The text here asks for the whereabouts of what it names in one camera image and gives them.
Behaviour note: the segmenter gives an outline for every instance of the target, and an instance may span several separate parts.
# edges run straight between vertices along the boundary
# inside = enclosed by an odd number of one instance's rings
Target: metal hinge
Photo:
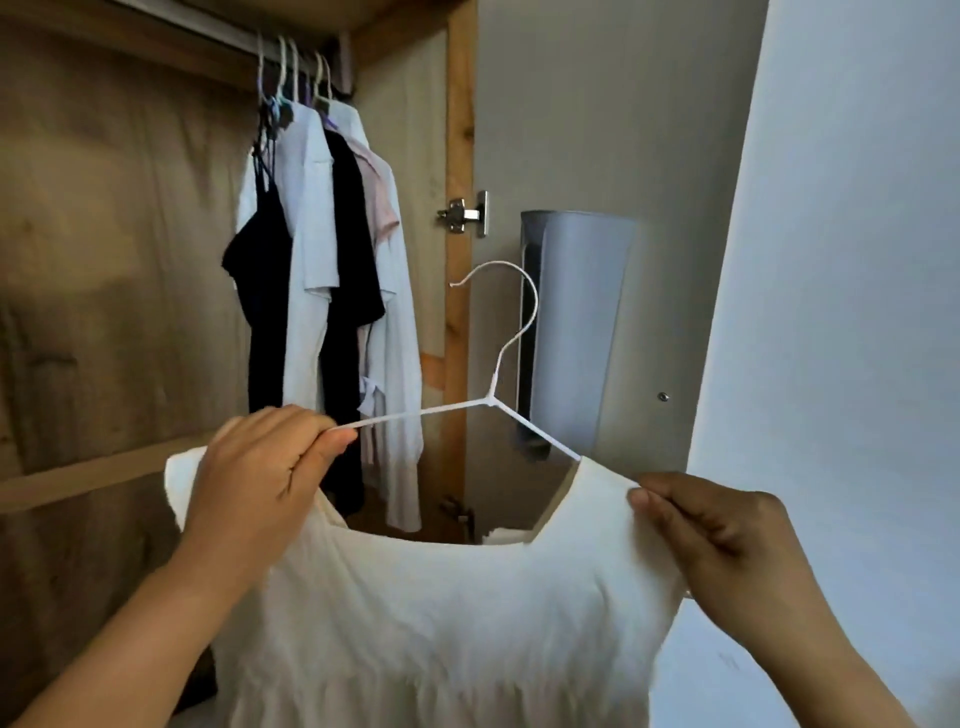
[[[467,223],[477,224],[477,237],[487,237],[490,231],[490,193],[480,190],[477,193],[477,208],[467,209],[467,201],[450,200],[446,209],[437,210],[437,219],[450,232],[463,233],[467,231]]]
[[[477,543],[476,515],[472,508],[467,508],[460,500],[453,496],[446,496],[440,501],[440,510],[456,521],[464,529],[464,540],[468,544]]]

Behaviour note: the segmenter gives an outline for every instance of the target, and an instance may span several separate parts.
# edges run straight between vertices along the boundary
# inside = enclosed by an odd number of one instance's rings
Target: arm
[[[753,655],[803,728],[915,728],[831,612],[783,504],[683,474],[630,493],[690,593]]]
[[[298,407],[228,422],[194,485],[180,546],[14,728],[163,726],[233,605],[300,532],[356,437]]]

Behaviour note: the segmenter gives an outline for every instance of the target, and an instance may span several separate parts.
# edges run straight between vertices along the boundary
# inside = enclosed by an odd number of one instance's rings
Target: right hand
[[[682,473],[639,485],[630,503],[669,545],[690,594],[759,663],[851,649],[778,498]]]

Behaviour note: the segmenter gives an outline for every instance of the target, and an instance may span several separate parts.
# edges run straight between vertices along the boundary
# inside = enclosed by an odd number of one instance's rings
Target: left hand
[[[356,439],[328,417],[287,405],[235,417],[213,437],[170,566],[238,599],[300,533],[330,463]]]

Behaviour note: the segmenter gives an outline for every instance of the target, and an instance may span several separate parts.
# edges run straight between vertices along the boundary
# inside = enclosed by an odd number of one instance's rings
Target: gray container
[[[540,313],[520,340],[516,409],[575,452],[590,455],[637,223],[549,210],[523,212],[520,223],[522,266],[537,282]],[[524,283],[522,321],[532,309]],[[533,456],[549,453],[525,427],[520,438]]]

